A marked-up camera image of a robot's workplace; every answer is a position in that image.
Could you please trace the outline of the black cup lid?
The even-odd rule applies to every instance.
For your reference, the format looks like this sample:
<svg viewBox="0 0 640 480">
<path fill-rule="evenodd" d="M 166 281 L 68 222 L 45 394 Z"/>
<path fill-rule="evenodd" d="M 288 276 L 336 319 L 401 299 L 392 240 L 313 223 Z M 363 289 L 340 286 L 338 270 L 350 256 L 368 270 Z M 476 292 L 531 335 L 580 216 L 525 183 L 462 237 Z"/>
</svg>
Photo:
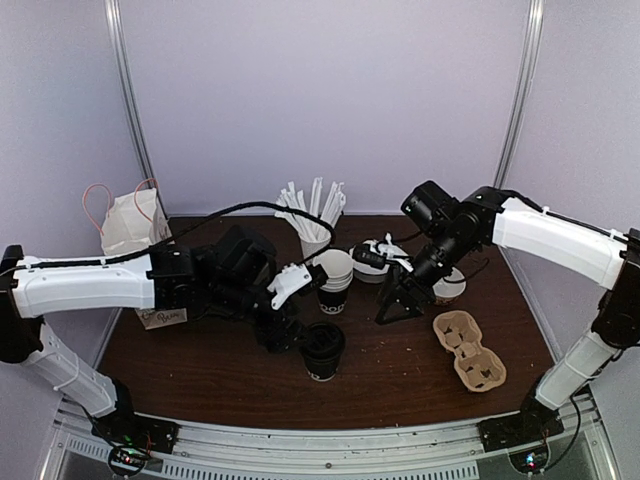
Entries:
<svg viewBox="0 0 640 480">
<path fill-rule="evenodd" d="M 307 328 L 300 352 L 313 360 L 329 360 L 340 356 L 345 346 L 346 337 L 336 324 L 317 322 Z"/>
</svg>

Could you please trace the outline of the stack of paper cups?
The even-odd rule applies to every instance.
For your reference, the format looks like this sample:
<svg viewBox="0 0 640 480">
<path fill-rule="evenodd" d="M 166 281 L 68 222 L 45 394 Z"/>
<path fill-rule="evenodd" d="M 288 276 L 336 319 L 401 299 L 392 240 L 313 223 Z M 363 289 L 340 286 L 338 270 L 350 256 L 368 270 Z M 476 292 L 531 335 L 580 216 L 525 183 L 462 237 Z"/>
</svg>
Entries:
<svg viewBox="0 0 640 480">
<path fill-rule="evenodd" d="M 329 249 L 314 258 L 312 266 L 321 266 L 327 275 L 325 284 L 317 290 L 321 311 L 328 315 L 341 313 L 353 280 L 352 257 L 343 250 Z"/>
</svg>

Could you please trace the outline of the single black paper cup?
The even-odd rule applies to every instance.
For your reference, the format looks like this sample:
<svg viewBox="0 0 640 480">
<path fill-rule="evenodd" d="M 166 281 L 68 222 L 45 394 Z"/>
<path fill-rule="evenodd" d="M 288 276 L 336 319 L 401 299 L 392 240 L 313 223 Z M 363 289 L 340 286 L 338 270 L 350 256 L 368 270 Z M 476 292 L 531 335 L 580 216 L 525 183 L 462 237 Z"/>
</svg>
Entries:
<svg viewBox="0 0 640 480">
<path fill-rule="evenodd" d="M 308 350 L 300 353 L 309 376 L 317 382 L 330 381 L 336 375 L 343 355 L 342 351 L 323 355 Z"/>
</svg>

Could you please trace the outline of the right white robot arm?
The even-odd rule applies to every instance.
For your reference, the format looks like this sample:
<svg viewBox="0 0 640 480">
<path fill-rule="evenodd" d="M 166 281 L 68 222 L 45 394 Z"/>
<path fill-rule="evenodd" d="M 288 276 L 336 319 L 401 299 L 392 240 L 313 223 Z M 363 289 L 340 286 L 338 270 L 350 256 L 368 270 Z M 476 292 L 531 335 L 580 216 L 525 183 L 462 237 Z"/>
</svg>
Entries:
<svg viewBox="0 0 640 480">
<path fill-rule="evenodd" d="M 513 419 L 519 440 L 535 440 L 558 410 L 614 356 L 639 342 L 639 232 L 605 231 L 551 212 L 513 190 L 484 186 L 457 200 L 427 181 L 402 212 L 429 242 L 408 266 L 391 270 L 381 292 L 380 325 L 423 314 L 434 285 L 473 250 L 495 245 L 548 260 L 593 280 L 605 293 L 598 314 L 548 370 Z"/>
</svg>

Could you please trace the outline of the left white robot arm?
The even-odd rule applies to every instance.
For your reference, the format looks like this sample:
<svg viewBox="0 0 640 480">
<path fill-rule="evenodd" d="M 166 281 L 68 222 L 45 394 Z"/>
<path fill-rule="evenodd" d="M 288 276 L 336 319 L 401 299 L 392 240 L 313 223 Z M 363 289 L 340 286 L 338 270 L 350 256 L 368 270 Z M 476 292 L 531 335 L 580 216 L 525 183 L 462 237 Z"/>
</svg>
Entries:
<svg viewBox="0 0 640 480">
<path fill-rule="evenodd" d="M 310 286 L 313 275 L 305 264 L 278 270 L 275 255 L 263 236 L 240 226 L 213 245 L 160 242 L 119 256 L 41 259 L 11 245 L 1 261 L 1 360 L 33 368 L 91 417 L 104 419 L 121 443 L 133 444 L 144 424 L 127 387 L 65 346 L 45 315 L 106 308 L 216 311 L 248 320 L 268 350 L 282 351 L 301 331 L 288 300 Z"/>
</svg>

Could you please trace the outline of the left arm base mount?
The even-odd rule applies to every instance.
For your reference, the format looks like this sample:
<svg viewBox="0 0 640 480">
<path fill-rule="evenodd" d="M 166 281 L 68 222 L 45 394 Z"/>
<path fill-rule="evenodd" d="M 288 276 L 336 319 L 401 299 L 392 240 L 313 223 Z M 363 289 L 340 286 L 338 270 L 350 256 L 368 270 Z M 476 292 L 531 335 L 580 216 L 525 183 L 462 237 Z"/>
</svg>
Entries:
<svg viewBox="0 0 640 480">
<path fill-rule="evenodd" d="M 172 421 L 112 412 L 103 417 L 89 415 L 91 433 L 110 445 L 133 447 L 145 453 L 171 454 L 176 443 L 179 425 Z"/>
</svg>

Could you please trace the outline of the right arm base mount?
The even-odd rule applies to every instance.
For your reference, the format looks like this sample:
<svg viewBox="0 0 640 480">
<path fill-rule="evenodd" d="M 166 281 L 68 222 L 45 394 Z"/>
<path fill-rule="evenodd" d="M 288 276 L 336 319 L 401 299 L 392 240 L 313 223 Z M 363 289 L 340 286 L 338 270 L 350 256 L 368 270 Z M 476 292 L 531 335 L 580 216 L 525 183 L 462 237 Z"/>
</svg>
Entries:
<svg viewBox="0 0 640 480">
<path fill-rule="evenodd" d="M 564 432 L 564 425 L 558 418 L 542 421 L 521 412 L 483 420 L 477 427 L 485 452 L 542 442 Z"/>
</svg>

